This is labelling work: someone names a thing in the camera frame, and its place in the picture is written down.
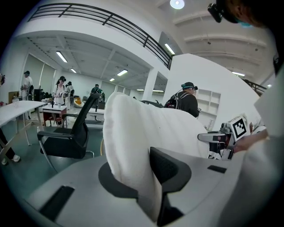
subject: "sneaker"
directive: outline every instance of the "sneaker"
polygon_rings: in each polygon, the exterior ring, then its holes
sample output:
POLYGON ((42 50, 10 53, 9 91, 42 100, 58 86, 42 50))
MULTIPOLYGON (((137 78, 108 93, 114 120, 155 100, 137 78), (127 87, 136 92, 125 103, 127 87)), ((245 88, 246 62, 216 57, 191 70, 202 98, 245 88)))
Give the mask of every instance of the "sneaker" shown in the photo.
POLYGON ((20 159, 21 159, 21 158, 20 158, 19 156, 14 155, 14 157, 13 157, 12 161, 14 161, 14 162, 18 162, 20 159))
POLYGON ((2 163, 2 165, 6 165, 7 164, 6 158, 4 158, 1 163, 2 163))

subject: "black shirt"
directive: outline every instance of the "black shirt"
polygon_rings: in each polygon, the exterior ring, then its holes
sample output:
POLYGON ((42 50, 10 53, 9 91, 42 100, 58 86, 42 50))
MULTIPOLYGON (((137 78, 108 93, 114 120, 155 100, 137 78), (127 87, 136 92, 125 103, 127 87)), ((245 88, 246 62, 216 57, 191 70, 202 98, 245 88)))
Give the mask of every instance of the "black shirt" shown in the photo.
MULTIPOLYGON (((178 97, 180 98, 184 93, 187 93, 186 91, 182 91, 178 93, 178 97)), ((189 94, 186 95, 181 101, 180 101, 180 110, 183 110, 185 112, 190 113, 194 117, 198 117, 199 111, 198 111, 198 103, 197 99, 194 95, 189 94)))

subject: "white ceiling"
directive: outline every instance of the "white ceiling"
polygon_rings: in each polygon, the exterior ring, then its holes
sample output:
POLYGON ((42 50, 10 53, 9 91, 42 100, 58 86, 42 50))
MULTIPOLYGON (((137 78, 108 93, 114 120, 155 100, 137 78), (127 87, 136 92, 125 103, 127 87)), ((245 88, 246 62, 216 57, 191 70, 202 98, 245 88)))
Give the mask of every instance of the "white ceiling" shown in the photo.
POLYGON ((208 5, 216 0, 184 1, 184 8, 176 10, 170 6, 170 0, 154 0, 156 7, 179 28, 188 47, 183 50, 184 53, 192 53, 229 70, 244 73, 252 81, 271 74, 274 41, 267 29, 244 28, 225 19, 217 23, 207 11, 208 5))
MULTIPOLYGON (((73 68, 77 73, 88 75, 119 84, 129 89, 144 89, 149 68, 139 62, 131 53, 118 51, 111 43, 103 42, 95 37, 78 36, 77 34, 63 35, 55 31, 29 36, 27 43, 33 48, 40 49, 65 71, 73 68), (61 51, 67 59, 63 62, 56 54, 61 51), (122 70, 128 72, 122 76, 117 74, 122 70)), ((164 90, 166 80, 158 76, 155 89, 164 90)))

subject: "yellow object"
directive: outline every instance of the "yellow object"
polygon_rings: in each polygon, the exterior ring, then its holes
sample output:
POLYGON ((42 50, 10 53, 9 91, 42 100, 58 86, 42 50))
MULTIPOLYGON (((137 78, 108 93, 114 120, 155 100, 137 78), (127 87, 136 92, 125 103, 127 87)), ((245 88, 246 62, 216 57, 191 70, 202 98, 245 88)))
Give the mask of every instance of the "yellow object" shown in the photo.
POLYGON ((80 104, 82 103, 80 98, 78 98, 77 100, 75 100, 75 102, 76 102, 78 105, 80 105, 80 104))

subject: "hand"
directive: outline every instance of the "hand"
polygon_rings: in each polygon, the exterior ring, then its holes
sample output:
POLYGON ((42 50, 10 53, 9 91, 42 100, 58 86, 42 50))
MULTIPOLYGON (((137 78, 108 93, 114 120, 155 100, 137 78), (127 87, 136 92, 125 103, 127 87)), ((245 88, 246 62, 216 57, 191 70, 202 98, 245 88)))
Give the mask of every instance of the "hand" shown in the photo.
POLYGON ((233 148, 234 153, 239 151, 246 151, 252 146, 254 143, 258 142, 259 140, 263 140, 268 136, 267 130, 263 130, 257 134, 249 135, 241 138, 238 140, 233 148))

